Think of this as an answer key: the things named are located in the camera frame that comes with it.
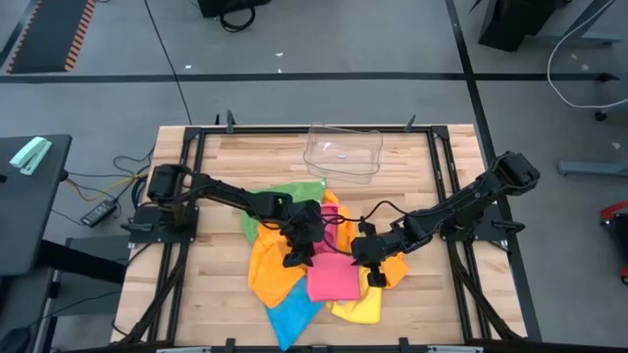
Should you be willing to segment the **yellow microfiber towel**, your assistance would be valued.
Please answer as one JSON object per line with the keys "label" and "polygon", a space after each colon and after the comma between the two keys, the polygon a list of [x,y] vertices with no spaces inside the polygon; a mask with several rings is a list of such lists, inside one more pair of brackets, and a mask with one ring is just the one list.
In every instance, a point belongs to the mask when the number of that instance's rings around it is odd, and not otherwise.
{"label": "yellow microfiber towel", "polygon": [[326,303],[326,308],[331,314],[361,325],[374,325],[381,321],[383,289],[369,285],[367,278],[369,274],[370,270],[367,268],[361,268],[359,271],[359,300],[338,300]]}

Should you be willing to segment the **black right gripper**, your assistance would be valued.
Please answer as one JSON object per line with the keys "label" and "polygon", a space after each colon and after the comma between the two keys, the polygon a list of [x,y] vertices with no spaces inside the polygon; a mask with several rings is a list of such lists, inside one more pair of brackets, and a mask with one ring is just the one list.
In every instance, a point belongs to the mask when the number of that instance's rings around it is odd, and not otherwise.
{"label": "black right gripper", "polygon": [[382,262],[402,253],[403,230],[393,225],[388,232],[377,234],[373,224],[361,221],[358,224],[359,236],[350,243],[353,265],[370,270],[367,276],[370,286],[386,288],[386,277],[380,270]]}

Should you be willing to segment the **black cabinet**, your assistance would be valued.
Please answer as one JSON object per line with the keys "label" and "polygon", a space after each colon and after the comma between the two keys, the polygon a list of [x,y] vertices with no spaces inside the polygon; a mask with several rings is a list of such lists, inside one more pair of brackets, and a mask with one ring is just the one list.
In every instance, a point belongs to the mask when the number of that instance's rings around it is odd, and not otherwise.
{"label": "black cabinet", "polygon": [[478,43],[504,52],[517,51],[526,37],[537,35],[558,8],[558,0],[487,1]]}

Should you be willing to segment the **black power adapter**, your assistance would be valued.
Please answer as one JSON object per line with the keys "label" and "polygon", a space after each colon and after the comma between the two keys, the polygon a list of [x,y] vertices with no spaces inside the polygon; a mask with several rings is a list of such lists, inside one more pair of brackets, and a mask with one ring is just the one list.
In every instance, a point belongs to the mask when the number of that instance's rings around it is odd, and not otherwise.
{"label": "black power adapter", "polygon": [[86,227],[95,227],[118,209],[115,200],[104,200],[85,214],[79,222]]}

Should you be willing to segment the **black side table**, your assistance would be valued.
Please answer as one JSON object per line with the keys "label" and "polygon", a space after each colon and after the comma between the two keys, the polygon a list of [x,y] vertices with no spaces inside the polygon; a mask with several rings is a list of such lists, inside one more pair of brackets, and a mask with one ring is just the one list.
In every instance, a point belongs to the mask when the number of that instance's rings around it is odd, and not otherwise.
{"label": "black side table", "polygon": [[10,165],[29,136],[0,137],[0,277],[20,276],[35,265],[72,144],[68,134],[45,137],[51,147],[30,176]]}

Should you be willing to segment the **grey desk leg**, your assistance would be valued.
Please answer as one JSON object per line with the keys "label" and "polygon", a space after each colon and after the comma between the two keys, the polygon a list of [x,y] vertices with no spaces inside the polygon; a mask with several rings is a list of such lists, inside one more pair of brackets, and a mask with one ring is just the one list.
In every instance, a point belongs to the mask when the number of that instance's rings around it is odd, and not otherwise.
{"label": "grey desk leg", "polygon": [[567,36],[575,43],[612,45],[623,41],[617,32],[593,30],[617,0],[568,0],[558,5],[538,34],[533,38],[547,43],[557,43]]}

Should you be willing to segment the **black aluminium table frame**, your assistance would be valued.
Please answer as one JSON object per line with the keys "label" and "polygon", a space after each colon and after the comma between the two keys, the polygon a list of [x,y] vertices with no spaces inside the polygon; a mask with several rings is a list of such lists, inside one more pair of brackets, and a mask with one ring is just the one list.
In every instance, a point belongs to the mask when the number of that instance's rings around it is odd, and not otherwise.
{"label": "black aluminium table frame", "polygon": [[[306,181],[303,162],[306,126],[241,126],[232,134],[215,130],[201,149],[201,170],[247,189]],[[405,133],[388,126],[380,170],[370,183],[332,179],[329,188],[352,216],[367,214],[386,229],[400,210],[435,205],[432,151],[442,166],[454,164],[461,184],[470,183],[484,167],[475,129],[447,128],[449,146],[424,132]],[[198,236],[189,249],[183,281],[176,343],[179,346],[225,347],[235,339],[237,351],[273,352],[277,340],[263,303],[247,284],[250,244],[235,209],[203,201]],[[523,336],[524,323],[507,254],[485,242],[474,245],[483,291],[509,327]],[[445,244],[435,239],[405,258],[409,271],[400,284],[383,294],[383,315],[376,325],[347,322],[322,310],[294,344],[303,353],[384,352],[407,337],[411,351],[429,344],[455,344],[463,339],[452,272]]]}

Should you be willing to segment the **clear plastic bin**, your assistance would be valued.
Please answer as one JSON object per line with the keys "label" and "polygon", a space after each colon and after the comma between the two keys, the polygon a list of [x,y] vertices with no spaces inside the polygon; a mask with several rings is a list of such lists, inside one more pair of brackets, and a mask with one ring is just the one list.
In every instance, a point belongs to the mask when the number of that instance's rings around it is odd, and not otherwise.
{"label": "clear plastic bin", "polygon": [[313,124],[303,162],[312,176],[367,184],[380,170],[383,147],[383,135],[376,130]]}

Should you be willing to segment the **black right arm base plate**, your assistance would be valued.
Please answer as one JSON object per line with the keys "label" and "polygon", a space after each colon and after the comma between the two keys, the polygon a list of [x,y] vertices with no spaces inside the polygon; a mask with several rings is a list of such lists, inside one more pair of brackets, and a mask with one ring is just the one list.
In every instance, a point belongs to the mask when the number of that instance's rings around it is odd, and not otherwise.
{"label": "black right arm base plate", "polygon": [[446,241],[498,241],[516,235],[525,226],[515,221],[505,221],[497,204],[491,204],[483,215],[473,221],[469,227],[443,225],[440,235]]}

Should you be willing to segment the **mint green stapler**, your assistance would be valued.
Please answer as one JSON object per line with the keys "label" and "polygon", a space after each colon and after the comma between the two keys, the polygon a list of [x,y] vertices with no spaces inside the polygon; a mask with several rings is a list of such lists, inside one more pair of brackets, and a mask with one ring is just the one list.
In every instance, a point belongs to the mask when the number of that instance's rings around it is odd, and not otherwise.
{"label": "mint green stapler", "polygon": [[51,141],[44,137],[36,136],[13,156],[10,160],[10,165],[19,169],[21,174],[31,176],[51,146]]}

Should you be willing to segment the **black desk crossbeam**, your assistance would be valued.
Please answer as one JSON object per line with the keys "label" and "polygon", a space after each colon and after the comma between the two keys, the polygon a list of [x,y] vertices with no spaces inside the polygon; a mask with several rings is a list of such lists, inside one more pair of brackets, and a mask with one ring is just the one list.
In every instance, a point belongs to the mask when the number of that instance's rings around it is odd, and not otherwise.
{"label": "black desk crossbeam", "polygon": [[122,284],[126,267],[112,260],[78,251],[52,241],[42,240],[37,264],[54,270]]}

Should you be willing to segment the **orange microfiber towel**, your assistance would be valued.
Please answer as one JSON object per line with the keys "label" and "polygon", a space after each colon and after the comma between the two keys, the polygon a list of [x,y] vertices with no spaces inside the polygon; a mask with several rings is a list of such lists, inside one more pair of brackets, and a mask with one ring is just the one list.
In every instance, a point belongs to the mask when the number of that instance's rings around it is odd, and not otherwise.
{"label": "orange microfiber towel", "polygon": [[[340,204],[337,196],[330,190],[326,189],[323,194],[323,203],[328,204],[337,204],[338,205],[338,215],[349,217],[349,209]],[[338,248],[338,250],[349,252],[350,251],[350,242],[358,236],[358,228],[357,225],[351,222],[343,223],[342,225],[336,226],[337,229],[337,238],[332,242],[332,244]],[[395,256],[389,257],[385,261],[382,262],[380,266],[380,270],[386,277],[386,289],[392,289],[397,286],[401,280],[408,274],[408,266],[403,260],[403,254],[398,253]]]}
{"label": "orange microfiber towel", "polygon": [[290,252],[288,240],[278,230],[259,225],[249,257],[248,286],[268,308],[281,304],[293,287],[305,276],[304,265],[286,268]]}

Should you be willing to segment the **grey desk foot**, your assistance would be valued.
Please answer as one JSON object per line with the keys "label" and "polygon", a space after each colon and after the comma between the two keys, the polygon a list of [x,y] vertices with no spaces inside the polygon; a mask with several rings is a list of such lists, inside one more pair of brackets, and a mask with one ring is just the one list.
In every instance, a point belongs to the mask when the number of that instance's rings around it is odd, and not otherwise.
{"label": "grey desk foot", "polygon": [[562,175],[628,177],[628,160],[615,163],[559,161],[557,168]]}

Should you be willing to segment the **black equipment box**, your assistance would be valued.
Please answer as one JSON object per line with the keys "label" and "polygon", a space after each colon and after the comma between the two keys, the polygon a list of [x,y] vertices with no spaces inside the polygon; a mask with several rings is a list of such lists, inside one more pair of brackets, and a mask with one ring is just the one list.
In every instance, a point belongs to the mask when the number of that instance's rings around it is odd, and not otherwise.
{"label": "black equipment box", "polygon": [[196,0],[204,18],[215,18],[228,13],[263,6],[272,0]]}

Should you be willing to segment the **black mat with orange edge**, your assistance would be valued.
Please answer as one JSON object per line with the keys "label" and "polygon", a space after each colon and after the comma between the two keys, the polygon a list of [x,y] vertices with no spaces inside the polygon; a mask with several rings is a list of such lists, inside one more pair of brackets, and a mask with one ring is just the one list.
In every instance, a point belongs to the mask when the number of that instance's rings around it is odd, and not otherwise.
{"label": "black mat with orange edge", "polygon": [[7,66],[10,75],[74,69],[96,0],[37,0]]}

